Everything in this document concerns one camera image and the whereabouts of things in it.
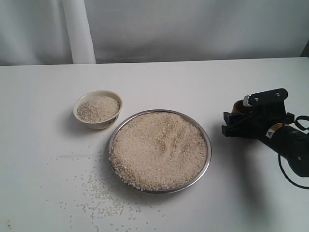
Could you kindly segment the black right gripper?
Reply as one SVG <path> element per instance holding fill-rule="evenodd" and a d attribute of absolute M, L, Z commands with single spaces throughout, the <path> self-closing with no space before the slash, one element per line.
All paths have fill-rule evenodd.
<path fill-rule="evenodd" d="M 275 142 L 285 126 L 294 123 L 294 114 L 285 110 L 284 102 L 245 106 L 243 114 L 223 113 L 225 122 L 244 122 L 244 126 L 222 125 L 225 137 L 252 138 L 263 143 Z"/>

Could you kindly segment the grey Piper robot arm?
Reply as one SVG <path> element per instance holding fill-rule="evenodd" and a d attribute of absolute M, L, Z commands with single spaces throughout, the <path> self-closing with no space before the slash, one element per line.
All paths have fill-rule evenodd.
<path fill-rule="evenodd" d="M 287 113 L 282 101 L 245 107 L 240 100 L 231 113 L 224 112 L 226 125 L 222 126 L 222 133 L 226 137 L 259 140 L 285 158 L 295 174 L 308 177 L 309 134 L 304 133 L 308 127 L 299 123 L 308 119 L 308 116 L 295 118 Z"/>

